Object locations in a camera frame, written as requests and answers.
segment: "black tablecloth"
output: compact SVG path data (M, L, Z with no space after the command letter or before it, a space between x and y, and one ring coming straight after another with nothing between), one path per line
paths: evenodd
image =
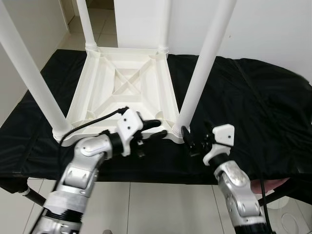
M57 50L42 75L66 115L86 53ZM169 55L168 66L180 108L197 56ZM292 177L312 181L312 87L301 76L253 59L217 57L191 123L196 140L204 121L235 126L230 157L250 176ZM0 128L0 177L58 178L58 144L41 110L27 92ZM103 181L215 184L202 157L189 157L186 146L170 140L149 143L146 156L117 156L100 170ZM73 147L63 148L63 165Z

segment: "floor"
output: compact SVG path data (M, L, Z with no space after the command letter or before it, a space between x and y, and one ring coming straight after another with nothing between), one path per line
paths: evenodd
M113 10L89 9L90 20L99 46L117 47ZM79 17L69 24L71 35L60 48L84 50ZM29 185L46 197L55 181L30 179ZM0 189L1 233L28 234L41 207L19 194ZM278 234L306 234L312 227L310 206L290 199L286 207L269 210L272 227ZM81 234L234 234L223 195L217 186L97 182L83 218Z

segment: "pink object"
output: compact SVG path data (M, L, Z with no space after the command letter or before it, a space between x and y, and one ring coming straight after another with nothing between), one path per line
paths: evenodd
M267 193L270 190L273 190L282 184L284 184L289 178L285 179L270 179L270 180L264 180L264 189L265 193ZM251 181L251 189L254 194L261 194L261 185L260 185L260 180L252 180Z

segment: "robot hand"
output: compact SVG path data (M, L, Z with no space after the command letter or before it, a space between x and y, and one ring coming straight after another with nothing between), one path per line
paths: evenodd
M57 189L49 194L44 204L46 209L32 233L78 234L100 165L114 155L128 156L130 144L141 146L149 139L165 137L167 132L162 131L142 139L142 131L160 125L160 120L143 121L137 112L128 109L118 120L115 133L106 130L99 136L81 139Z
M234 126L211 127L200 146L195 145L186 127L182 127L182 133L192 155L204 155L204 164L213 169L235 232L271 234L258 200L251 191L248 176L228 156L234 145Z

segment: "black cloth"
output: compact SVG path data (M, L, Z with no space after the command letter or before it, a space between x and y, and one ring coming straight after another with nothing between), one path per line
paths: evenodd
M85 52L57 50L41 72L65 115L85 59ZM197 56L169 55L167 61L180 108ZM312 88L301 76L258 60L217 57L191 123L197 141L206 134L205 120L235 126L230 157L251 179L258 178L258 165L266 179L312 181ZM0 128L0 177L58 179L57 147L27 92ZM99 179L216 184L202 157L189 157L185 145L159 140L145 153L104 162ZM72 157L73 147L62 149L64 167Z

